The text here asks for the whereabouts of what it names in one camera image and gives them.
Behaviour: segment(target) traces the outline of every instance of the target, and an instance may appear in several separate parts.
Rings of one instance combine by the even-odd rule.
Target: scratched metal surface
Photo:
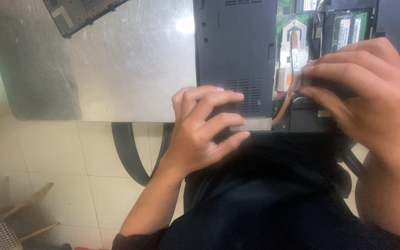
[[[172,122],[196,84],[192,0],[129,0],[70,39],[41,0],[0,0],[0,71],[20,120]]]

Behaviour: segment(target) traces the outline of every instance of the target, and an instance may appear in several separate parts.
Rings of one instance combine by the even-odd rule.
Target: vent slot
[[[104,0],[81,0],[86,11],[94,9],[98,4],[102,3]]]
[[[225,0],[225,5],[238,5],[247,3],[261,3],[262,0]]]
[[[227,112],[241,115],[260,112],[260,98],[262,96],[262,81],[260,78],[228,80],[225,88],[244,95],[243,101],[228,103],[226,105]]]

